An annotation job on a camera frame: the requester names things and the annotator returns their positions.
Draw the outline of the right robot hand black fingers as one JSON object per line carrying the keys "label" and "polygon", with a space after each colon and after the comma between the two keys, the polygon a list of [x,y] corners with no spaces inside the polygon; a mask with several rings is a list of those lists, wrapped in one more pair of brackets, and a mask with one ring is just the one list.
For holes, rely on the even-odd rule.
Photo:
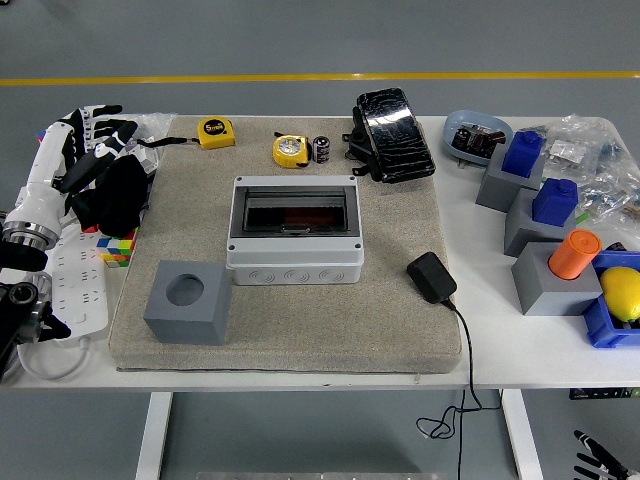
{"label": "right robot hand black fingers", "polygon": [[639,472],[624,466],[606,448],[586,433],[575,430],[575,438],[586,448],[589,454],[578,452],[577,458],[594,467],[589,470],[583,465],[575,465],[576,479],[638,479]]}

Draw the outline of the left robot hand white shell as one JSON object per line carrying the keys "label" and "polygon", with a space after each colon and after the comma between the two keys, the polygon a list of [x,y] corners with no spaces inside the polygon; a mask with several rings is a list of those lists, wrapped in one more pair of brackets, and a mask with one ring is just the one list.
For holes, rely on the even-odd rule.
{"label": "left robot hand white shell", "polygon": [[79,107],[45,129],[27,183],[6,216],[4,236],[61,233],[67,197],[104,173],[138,129],[121,112],[119,105]]}

